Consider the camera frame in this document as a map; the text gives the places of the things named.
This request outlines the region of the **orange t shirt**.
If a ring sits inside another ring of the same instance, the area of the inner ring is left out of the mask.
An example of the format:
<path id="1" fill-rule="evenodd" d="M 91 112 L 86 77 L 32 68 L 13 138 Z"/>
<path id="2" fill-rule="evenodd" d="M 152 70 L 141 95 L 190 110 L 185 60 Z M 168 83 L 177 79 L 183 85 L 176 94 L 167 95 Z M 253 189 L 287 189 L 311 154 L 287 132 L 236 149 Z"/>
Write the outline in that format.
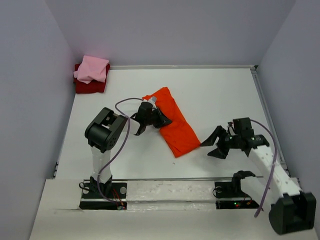
<path id="1" fill-rule="evenodd" d="M 183 116 L 168 87 L 162 87 L 151 95 L 145 95 L 143 100 L 156 97 L 155 105 L 172 121 L 171 124 L 161 127 L 160 135 L 163 137 L 175 158 L 190 153 L 200 146 L 200 141 Z"/>

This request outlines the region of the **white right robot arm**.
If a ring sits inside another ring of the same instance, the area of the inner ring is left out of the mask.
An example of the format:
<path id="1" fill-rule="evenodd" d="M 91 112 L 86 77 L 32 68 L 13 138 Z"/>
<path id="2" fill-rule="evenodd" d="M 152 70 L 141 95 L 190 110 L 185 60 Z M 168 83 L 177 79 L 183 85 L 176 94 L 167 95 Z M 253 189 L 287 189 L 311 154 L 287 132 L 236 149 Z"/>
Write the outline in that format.
<path id="1" fill-rule="evenodd" d="M 258 178 L 250 170 L 235 172 L 230 181 L 215 183 L 212 191 L 217 199 L 248 197 L 258 203 L 255 217 L 268 214 L 269 223 L 278 235 L 314 228 L 316 197 L 304 192 L 278 162 L 278 149 L 271 147 L 266 137 L 255 134 L 254 120 L 236 118 L 227 128 L 217 126 L 201 143 L 201 147 L 216 146 L 207 155 L 226 159 L 230 150 L 240 150 L 260 171 Z"/>

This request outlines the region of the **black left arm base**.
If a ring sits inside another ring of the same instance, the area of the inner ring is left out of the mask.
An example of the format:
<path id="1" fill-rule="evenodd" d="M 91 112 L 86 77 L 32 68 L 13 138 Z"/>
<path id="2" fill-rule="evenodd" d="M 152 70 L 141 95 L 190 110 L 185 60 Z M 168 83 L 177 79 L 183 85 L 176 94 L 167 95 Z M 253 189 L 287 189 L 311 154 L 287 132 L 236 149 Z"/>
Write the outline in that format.
<path id="1" fill-rule="evenodd" d="M 111 189 L 103 197 L 88 181 L 79 183 L 81 210 L 110 210 L 121 211 L 127 209 L 127 183 L 115 181 Z"/>

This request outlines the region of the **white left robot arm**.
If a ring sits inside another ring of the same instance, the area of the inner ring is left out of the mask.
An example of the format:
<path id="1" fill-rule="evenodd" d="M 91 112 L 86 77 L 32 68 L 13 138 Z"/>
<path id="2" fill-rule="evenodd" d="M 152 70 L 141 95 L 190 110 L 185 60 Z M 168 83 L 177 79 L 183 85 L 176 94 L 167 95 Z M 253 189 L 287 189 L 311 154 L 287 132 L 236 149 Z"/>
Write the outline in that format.
<path id="1" fill-rule="evenodd" d="M 87 191 L 109 200 L 113 175 L 111 163 L 124 148 L 129 135 L 140 136 L 148 126 L 156 129 L 169 126 L 173 121 L 156 105 L 156 98 L 143 100 L 132 116 L 104 107 L 87 126 L 84 136 L 92 154 L 93 170 Z"/>

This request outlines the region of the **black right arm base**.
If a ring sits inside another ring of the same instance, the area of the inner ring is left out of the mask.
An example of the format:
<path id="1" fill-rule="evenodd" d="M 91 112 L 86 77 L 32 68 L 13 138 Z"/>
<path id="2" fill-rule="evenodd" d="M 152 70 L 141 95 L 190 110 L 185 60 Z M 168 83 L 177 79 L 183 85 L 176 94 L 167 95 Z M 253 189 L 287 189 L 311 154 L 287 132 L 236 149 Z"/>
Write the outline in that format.
<path id="1" fill-rule="evenodd" d="M 248 194 L 232 190 L 230 181 L 218 181 L 214 183 L 212 194 L 216 199 L 217 210 L 257 209 L 259 204 Z"/>

